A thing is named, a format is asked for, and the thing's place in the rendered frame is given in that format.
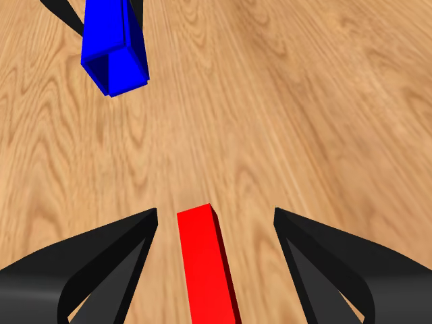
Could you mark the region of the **blue hollow socket block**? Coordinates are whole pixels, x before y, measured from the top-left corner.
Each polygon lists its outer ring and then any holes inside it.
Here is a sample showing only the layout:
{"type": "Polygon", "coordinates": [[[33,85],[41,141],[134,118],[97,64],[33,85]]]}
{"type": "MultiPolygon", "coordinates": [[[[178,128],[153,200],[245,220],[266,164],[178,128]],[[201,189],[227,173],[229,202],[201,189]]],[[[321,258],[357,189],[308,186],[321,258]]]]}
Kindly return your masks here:
{"type": "Polygon", "coordinates": [[[81,65],[105,96],[147,85],[144,35],[130,0],[86,0],[81,65]]]}

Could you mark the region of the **thin red peg bar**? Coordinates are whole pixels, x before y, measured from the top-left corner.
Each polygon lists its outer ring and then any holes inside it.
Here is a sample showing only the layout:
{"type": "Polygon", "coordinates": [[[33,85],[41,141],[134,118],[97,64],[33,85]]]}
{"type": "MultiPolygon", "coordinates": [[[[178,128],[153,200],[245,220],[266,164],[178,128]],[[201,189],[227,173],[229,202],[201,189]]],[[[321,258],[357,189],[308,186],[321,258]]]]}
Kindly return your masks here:
{"type": "Polygon", "coordinates": [[[192,324],[242,324],[216,212],[206,204],[177,217],[192,324]]]}

